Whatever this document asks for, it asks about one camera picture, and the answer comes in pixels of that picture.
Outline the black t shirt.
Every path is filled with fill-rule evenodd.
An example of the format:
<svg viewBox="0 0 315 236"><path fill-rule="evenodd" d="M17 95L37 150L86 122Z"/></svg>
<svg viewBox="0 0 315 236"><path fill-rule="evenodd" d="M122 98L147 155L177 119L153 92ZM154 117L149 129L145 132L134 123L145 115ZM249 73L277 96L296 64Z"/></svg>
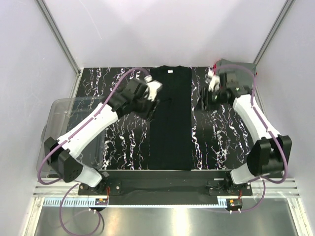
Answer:
<svg viewBox="0 0 315 236"><path fill-rule="evenodd" d="M184 66L152 68L162 83L153 121L150 122L150 170L192 169L192 69Z"/></svg>

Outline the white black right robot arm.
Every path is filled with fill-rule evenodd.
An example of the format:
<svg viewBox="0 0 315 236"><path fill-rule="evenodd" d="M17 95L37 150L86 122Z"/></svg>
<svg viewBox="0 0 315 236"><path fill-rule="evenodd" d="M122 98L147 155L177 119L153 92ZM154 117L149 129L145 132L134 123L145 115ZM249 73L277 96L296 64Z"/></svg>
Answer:
<svg viewBox="0 0 315 236"><path fill-rule="evenodd" d="M229 104L243 120L253 139L246 163L228 172L222 187L227 194L237 194L259 178L270 181L271 174L283 173L279 184L286 180L292 140L281 135L263 114L254 97L254 90L238 83L236 74L216 74L209 70L207 86L200 91L197 108L203 111Z"/></svg>

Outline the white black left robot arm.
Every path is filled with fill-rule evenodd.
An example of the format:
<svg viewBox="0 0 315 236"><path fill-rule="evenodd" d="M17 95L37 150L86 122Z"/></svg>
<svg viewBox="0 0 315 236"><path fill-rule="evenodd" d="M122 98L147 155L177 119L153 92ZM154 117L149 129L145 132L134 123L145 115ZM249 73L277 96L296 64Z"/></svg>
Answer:
<svg viewBox="0 0 315 236"><path fill-rule="evenodd" d="M95 168L77 160L82 150L108 126L130 113L151 121L161 89L162 83L147 76L143 81L132 79L125 88L113 90L73 129L57 139L49 137L45 140L43 162L64 182L76 181L92 188L98 187L105 177Z"/></svg>

